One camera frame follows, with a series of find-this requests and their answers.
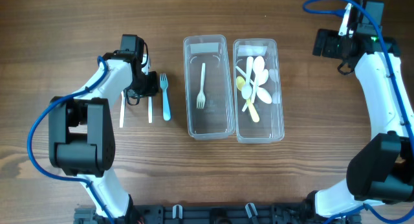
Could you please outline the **light blue plastic fork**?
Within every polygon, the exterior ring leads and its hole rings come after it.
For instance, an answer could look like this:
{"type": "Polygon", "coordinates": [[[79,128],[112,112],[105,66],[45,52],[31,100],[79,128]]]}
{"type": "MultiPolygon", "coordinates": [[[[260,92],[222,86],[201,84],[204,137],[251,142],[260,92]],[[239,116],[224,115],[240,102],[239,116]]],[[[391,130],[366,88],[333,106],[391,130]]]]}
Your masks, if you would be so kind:
{"type": "Polygon", "coordinates": [[[162,90],[162,108],[163,108],[163,118],[165,121],[171,120],[171,111],[169,107],[168,100],[168,79],[165,73],[160,73],[160,87],[162,90]]]}

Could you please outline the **white long plastic fork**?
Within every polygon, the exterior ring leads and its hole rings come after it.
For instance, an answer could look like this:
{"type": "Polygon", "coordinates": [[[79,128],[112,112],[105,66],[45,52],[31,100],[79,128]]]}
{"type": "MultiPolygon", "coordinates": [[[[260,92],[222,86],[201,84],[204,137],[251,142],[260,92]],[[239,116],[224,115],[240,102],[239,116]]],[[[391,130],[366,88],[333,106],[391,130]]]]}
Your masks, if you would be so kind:
{"type": "Polygon", "coordinates": [[[148,98],[148,122],[153,122],[153,99],[152,97],[148,98]]]}

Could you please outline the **white upside-down plastic fork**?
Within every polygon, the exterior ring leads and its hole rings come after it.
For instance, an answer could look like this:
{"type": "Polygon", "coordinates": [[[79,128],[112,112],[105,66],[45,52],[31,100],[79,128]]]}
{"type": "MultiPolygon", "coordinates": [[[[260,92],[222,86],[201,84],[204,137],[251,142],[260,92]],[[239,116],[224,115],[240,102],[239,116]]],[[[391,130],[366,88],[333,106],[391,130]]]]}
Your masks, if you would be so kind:
{"type": "Polygon", "coordinates": [[[206,101],[206,97],[204,94],[204,80],[205,80],[205,70],[206,70],[206,64],[202,64],[201,69],[201,81],[200,81],[200,91],[197,95],[197,109],[203,109],[206,101]]]}

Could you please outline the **large white plastic spoon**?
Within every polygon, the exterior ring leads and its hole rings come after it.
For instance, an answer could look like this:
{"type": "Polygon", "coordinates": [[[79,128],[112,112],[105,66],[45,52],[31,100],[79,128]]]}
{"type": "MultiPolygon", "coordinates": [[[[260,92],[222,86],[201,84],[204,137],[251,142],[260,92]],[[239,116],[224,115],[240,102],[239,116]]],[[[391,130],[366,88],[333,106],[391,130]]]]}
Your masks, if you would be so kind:
{"type": "Polygon", "coordinates": [[[255,80],[252,86],[252,94],[250,96],[250,101],[251,103],[254,103],[255,99],[256,99],[256,90],[257,90],[257,85],[256,85],[256,74],[260,74],[261,71],[263,71],[265,68],[265,61],[263,59],[262,56],[258,56],[254,59],[254,63],[253,63],[253,68],[252,71],[254,71],[255,74],[255,80]]]}

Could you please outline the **white upside-down plastic spoon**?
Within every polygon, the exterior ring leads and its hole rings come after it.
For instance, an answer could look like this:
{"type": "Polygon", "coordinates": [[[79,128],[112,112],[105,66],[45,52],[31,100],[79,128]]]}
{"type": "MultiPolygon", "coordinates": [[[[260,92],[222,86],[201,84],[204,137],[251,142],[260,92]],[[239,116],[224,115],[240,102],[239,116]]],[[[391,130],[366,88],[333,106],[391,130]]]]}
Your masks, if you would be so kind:
{"type": "Polygon", "coordinates": [[[257,87],[256,95],[264,103],[266,103],[266,104],[271,104],[272,103],[272,97],[271,97],[270,93],[265,88],[262,88],[261,86],[257,87]]]}

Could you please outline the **white thick-handled plastic spoon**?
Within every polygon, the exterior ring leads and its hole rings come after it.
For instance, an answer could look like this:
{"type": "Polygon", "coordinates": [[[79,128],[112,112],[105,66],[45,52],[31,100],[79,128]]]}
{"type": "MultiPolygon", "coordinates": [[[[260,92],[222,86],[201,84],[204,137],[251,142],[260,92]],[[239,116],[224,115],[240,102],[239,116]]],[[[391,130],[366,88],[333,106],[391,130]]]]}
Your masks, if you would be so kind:
{"type": "Polygon", "coordinates": [[[245,84],[242,87],[242,97],[245,100],[248,100],[252,94],[252,86],[250,85],[250,76],[252,74],[252,68],[253,68],[253,63],[254,63],[254,59],[252,56],[249,56],[246,59],[246,80],[245,80],[245,84]]]}

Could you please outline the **yellow plastic spoon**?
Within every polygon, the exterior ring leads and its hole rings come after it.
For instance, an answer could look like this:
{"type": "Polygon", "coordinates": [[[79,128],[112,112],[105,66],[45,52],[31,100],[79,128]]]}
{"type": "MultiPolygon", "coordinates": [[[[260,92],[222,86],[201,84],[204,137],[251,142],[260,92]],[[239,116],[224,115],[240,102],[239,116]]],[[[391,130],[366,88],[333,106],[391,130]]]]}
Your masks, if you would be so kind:
{"type": "MultiPolygon", "coordinates": [[[[245,79],[242,76],[238,76],[236,78],[236,86],[237,89],[239,91],[242,91],[243,86],[245,85],[245,79]]],[[[259,115],[257,114],[257,111],[253,105],[253,103],[251,103],[250,98],[245,100],[245,104],[244,106],[241,108],[242,112],[246,111],[246,108],[248,108],[249,112],[250,112],[250,116],[253,120],[253,122],[259,122],[259,115]]]]}

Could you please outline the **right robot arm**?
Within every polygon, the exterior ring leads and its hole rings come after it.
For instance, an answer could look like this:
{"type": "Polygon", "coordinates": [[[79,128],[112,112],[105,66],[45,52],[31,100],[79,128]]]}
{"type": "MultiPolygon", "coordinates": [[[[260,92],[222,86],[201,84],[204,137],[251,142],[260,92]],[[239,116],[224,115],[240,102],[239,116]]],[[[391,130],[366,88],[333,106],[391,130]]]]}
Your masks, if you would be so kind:
{"type": "Polygon", "coordinates": [[[400,49],[382,35],[384,4],[346,0],[339,30],[319,29],[313,55],[341,60],[356,75],[369,113],[371,139],[350,161],[344,180],[310,193],[304,220],[343,221],[361,210],[413,201],[413,110],[402,81],[400,49]]]}

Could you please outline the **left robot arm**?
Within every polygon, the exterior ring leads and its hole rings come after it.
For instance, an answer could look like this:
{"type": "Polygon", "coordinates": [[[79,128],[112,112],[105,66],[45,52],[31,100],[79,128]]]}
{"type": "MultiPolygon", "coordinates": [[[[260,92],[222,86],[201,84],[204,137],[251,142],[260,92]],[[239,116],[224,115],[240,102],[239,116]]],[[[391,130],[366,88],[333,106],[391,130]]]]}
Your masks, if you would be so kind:
{"type": "Polygon", "coordinates": [[[56,96],[49,116],[49,160],[67,179],[82,183],[105,221],[138,223],[142,216],[113,168],[115,139],[111,108],[120,95],[130,106],[158,93],[146,42],[124,34],[120,48],[98,58],[98,70],[68,98],[56,96]]]}

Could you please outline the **left clear plastic container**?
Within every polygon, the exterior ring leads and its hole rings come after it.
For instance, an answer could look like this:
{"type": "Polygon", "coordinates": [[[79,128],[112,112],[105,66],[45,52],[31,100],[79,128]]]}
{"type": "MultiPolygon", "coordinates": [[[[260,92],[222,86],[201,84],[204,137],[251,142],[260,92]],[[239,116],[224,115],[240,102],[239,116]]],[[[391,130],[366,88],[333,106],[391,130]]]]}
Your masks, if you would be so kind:
{"type": "Polygon", "coordinates": [[[188,133],[196,140],[225,139],[235,131],[234,102],[226,38],[188,36],[183,41],[188,133]],[[206,64],[203,109],[197,109],[202,64],[206,64]]]}

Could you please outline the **clear plastic container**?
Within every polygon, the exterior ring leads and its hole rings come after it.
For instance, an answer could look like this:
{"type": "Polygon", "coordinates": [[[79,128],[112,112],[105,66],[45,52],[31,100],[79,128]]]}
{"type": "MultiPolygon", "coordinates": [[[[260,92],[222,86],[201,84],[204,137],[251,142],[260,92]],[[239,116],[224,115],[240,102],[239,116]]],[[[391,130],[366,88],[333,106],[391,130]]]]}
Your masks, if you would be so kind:
{"type": "Polygon", "coordinates": [[[234,102],[226,38],[188,36],[183,41],[188,133],[196,140],[225,139],[235,131],[234,102]],[[202,64],[206,64],[203,109],[197,109],[202,64]]]}
{"type": "MultiPolygon", "coordinates": [[[[276,41],[268,38],[237,39],[233,45],[233,59],[235,124],[238,142],[243,144],[266,144],[282,140],[285,136],[285,129],[276,41]],[[272,103],[264,103],[257,95],[253,103],[259,115],[259,122],[253,122],[248,108],[245,112],[241,111],[245,99],[236,86],[238,76],[242,76],[246,80],[246,59],[249,56],[252,56],[253,59],[262,56],[265,61],[264,69],[269,71],[268,81],[261,87],[270,93],[272,103]]],[[[253,86],[254,80],[255,74],[252,71],[251,86],[253,86]]]]}

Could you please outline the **right clear plastic container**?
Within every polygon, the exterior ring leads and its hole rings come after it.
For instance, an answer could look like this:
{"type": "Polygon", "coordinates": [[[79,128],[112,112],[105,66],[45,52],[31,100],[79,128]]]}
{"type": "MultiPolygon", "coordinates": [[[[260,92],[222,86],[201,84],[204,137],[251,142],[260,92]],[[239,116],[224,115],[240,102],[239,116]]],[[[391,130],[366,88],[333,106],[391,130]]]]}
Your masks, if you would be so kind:
{"type": "MultiPolygon", "coordinates": [[[[285,136],[285,129],[276,41],[268,38],[237,39],[233,45],[233,59],[235,124],[238,142],[243,144],[266,144],[282,140],[285,136]],[[246,80],[246,59],[249,56],[252,56],[253,59],[262,56],[265,61],[264,69],[269,71],[268,81],[261,87],[270,93],[272,103],[264,103],[257,95],[253,103],[259,115],[259,122],[253,122],[248,108],[245,112],[241,111],[245,99],[236,86],[238,76],[242,76],[246,80]]],[[[251,86],[253,86],[254,80],[255,74],[252,71],[251,86]]]]}

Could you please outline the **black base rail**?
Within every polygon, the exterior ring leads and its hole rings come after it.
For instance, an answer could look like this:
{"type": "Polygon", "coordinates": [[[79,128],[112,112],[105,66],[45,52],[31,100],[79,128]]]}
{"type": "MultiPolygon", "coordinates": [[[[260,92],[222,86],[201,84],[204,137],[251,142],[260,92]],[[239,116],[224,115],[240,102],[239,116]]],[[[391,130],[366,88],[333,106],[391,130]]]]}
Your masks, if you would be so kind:
{"type": "Polygon", "coordinates": [[[136,205],[132,213],[113,219],[115,223],[145,224],[282,224],[282,223],[324,223],[327,218],[311,214],[299,203],[274,203],[272,205],[243,206],[194,206],[136,205]]]}

